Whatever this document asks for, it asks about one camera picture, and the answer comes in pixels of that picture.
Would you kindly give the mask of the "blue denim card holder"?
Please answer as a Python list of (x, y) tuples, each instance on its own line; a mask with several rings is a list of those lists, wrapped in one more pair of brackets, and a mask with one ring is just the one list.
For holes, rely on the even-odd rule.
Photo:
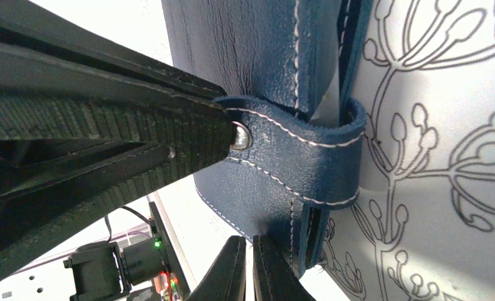
[(163, 1), (174, 66), (215, 83), (247, 137), (194, 174), (245, 238), (269, 235), (300, 277), (330, 212), (359, 195), (367, 113), (351, 97), (371, 1)]

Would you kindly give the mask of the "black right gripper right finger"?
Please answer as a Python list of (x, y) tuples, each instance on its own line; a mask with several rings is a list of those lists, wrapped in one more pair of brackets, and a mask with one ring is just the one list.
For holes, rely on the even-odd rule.
[(253, 280), (257, 301), (315, 301), (266, 235), (253, 238)]

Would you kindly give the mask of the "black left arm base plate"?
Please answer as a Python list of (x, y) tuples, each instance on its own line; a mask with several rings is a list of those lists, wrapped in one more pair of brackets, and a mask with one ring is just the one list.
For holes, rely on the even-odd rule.
[(132, 287), (165, 276), (167, 300), (185, 300), (190, 287), (155, 202), (149, 202), (151, 237), (125, 248), (99, 241), (77, 248), (63, 264), (73, 272), (70, 300), (120, 300)]

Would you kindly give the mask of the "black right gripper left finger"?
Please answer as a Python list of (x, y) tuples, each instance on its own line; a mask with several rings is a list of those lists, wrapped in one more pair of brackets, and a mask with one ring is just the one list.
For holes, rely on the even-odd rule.
[(243, 301), (246, 295), (246, 240), (231, 236), (186, 301)]

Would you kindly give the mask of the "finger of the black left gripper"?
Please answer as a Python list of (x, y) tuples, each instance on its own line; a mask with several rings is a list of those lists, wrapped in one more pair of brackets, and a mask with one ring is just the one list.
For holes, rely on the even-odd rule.
[(223, 94), (30, 1), (0, 1), (0, 140), (224, 144)]
[(216, 104), (0, 99), (0, 281), (106, 214), (225, 158)]

